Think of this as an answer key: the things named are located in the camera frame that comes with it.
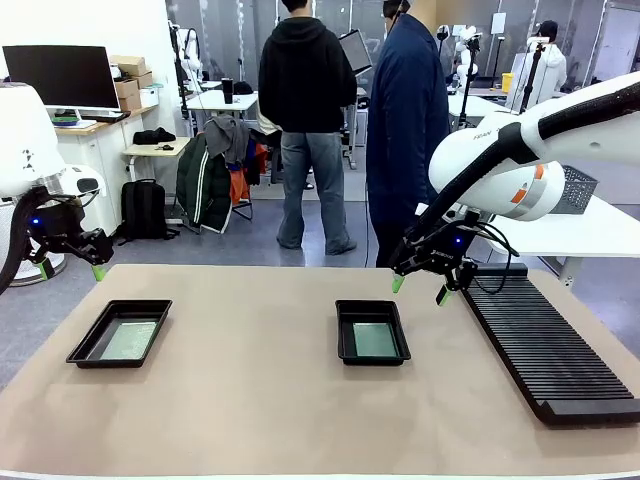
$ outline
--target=green jacket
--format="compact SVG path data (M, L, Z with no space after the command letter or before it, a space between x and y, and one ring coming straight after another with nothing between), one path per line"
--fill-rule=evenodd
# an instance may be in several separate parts
M209 156L203 134L191 139L180 158L176 196L194 226L224 233L231 215L231 175L223 155Z

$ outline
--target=white wall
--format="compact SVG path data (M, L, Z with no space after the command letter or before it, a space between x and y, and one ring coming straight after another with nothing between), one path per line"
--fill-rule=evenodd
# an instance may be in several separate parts
M145 128L185 135L164 0L22 0L3 8L2 45L96 45L109 55L140 55L162 83L160 106ZM0 50L0 75L7 75Z

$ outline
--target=person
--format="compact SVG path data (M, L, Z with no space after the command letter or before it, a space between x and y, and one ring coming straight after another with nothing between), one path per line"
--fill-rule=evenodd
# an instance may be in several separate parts
M419 203L436 197L429 162L449 134L449 107L438 47L426 27L431 0L401 14L380 53L367 139L371 223L378 267L387 267Z
M411 4L407 0L385 0L382 4L382 15L384 16L384 24L389 34L391 25L398 13L407 13L411 8Z
M320 197L325 253L354 250L344 209L341 108L357 99L356 78L338 38L311 16L311 0L282 0L291 18L264 45L259 74L262 113L282 130L283 248L302 246L302 193L313 167Z
M556 45L558 37L558 24L552 20L542 22L536 37L546 37L549 44L545 46L542 57L538 62L535 79L533 81L533 91L529 97L527 108L531 108L538 103L546 102L553 98L553 92L559 91L567 81L567 59ZM511 95L507 97L507 108L515 112L520 112L524 100L524 90L529 81L531 67L533 66L533 55L535 54L538 42L531 42L529 53L521 72L514 72L515 88Z

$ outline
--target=black basket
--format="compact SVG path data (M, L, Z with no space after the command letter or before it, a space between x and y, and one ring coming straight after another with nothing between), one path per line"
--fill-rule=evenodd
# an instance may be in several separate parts
M566 183L562 197L551 213L564 215L582 215L591 196L596 191L598 181L577 168L563 166Z

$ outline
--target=sneaker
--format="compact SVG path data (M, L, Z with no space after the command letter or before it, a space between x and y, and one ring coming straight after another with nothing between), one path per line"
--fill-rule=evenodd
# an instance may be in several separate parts
M287 250L302 250L302 245L285 245L279 238L276 238L276 240L278 241L278 245Z
M333 257L337 255L342 255L343 253L351 252L356 248L358 248L358 242L356 242L355 240L349 240L343 248L336 250L334 252L325 251L325 254Z

